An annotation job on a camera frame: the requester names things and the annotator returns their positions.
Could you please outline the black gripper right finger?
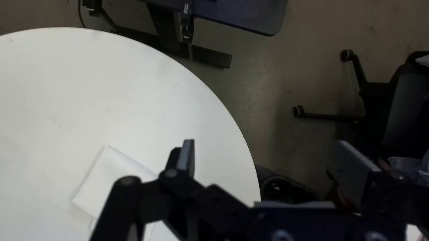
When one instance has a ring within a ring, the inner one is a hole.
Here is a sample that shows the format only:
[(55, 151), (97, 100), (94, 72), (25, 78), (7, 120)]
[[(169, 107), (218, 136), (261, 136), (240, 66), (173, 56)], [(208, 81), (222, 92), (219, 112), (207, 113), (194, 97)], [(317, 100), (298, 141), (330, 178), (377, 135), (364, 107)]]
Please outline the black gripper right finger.
[(391, 156), (376, 163), (346, 140), (336, 143), (329, 175), (342, 206), (358, 212), (364, 241), (428, 241), (428, 160)]

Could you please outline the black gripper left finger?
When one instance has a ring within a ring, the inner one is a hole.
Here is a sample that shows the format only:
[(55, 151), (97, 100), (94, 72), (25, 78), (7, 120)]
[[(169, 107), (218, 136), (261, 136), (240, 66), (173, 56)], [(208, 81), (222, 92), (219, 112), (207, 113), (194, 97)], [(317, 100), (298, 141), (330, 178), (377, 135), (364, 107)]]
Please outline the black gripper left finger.
[(114, 182), (90, 241), (143, 241), (145, 227), (164, 222), (180, 241), (247, 241), (247, 206), (216, 184), (195, 179), (195, 140), (171, 151), (155, 180), (127, 175)]

